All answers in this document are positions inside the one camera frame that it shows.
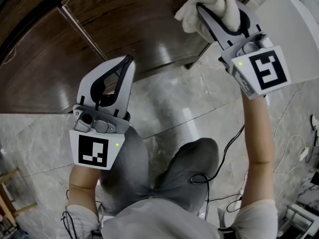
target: leg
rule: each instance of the leg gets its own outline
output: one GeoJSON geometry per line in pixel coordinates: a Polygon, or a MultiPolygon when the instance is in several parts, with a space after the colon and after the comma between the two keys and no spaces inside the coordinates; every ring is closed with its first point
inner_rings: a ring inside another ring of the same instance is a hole
{"type": "MultiPolygon", "coordinates": [[[[210,138],[202,138],[182,146],[171,160],[165,173],[157,178],[154,197],[169,199],[185,210],[197,214],[207,196],[207,184],[189,181],[196,173],[213,176],[218,166],[218,146],[210,138]]],[[[194,181],[204,181],[203,176],[194,181]]]]}
{"type": "Polygon", "coordinates": [[[143,139],[134,128],[125,134],[125,142],[110,171],[101,172],[103,206],[116,215],[127,206],[149,197],[149,155],[143,139]]]}

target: gray tile floor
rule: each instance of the gray tile floor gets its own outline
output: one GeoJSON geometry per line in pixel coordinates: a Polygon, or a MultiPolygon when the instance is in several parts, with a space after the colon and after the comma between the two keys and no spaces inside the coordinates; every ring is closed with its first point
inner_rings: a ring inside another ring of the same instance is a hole
{"type": "MultiPolygon", "coordinates": [[[[254,7],[262,2],[253,0],[250,5],[254,7]]],[[[243,125],[240,90],[218,62],[220,53],[221,48],[214,44],[191,70],[175,68],[134,83],[129,104],[131,124],[145,139],[152,178],[166,169],[183,144],[200,137],[215,139],[221,157],[227,142],[243,125]]],[[[306,145],[312,147],[315,135],[310,115],[319,118],[318,93],[319,80],[314,80],[269,95],[276,166],[292,135],[301,135],[306,145]]],[[[55,238],[72,168],[68,131],[73,123],[73,115],[0,115],[0,168],[1,171],[20,169],[20,174],[8,182],[17,208],[38,203],[37,208],[17,218],[34,239],[55,238]]],[[[275,196],[280,215],[287,204],[296,200],[297,189],[312,165],[298,161],[303,149],[301,138],[294,136],[276,171],[275,196]]],[[[230,147],[225,164],[211,186],[210,197],[237,193],[247,168],[242,134],[230,147]]],[[[100,186],[97,196],[101,197],[100,186]]],[[[218,226],[217,208],[223,209],[234,200],[210,203],[208,221],[218,226]]],[[[235,214],[227,214],[228,223],[235,214]]]]}

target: white cloth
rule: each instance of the white cloth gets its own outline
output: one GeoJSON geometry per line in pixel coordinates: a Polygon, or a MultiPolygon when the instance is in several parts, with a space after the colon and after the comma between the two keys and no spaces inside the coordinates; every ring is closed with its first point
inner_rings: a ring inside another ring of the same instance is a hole
{"type": "MultiPolygon", "coordinates": [[[[81,206],[69,206],[79,239],[98,229],[98,217],[81,206]]],[[[231,226],[237,239],[275,239],[277,209],[273,200],[262,200],[241,209],[231,226]]],[[[104,221],[103,239],[222,239],[217,228],[165,199],[147,199],[125,208],[104,221]]],[[[57,239],[70,239],[61,222],[57,239]]]]}
{"type": "Polygon", "coordinates": [[[214,41],[206,26],[198,18],[196,9],[198,2],[215,13],[229,30],[238,30],[240,13],[236,0],[188,0],[175,14],[175,18],[182,21],[182,26],[186,33],[198,32],[206,41],[214,41]]]}

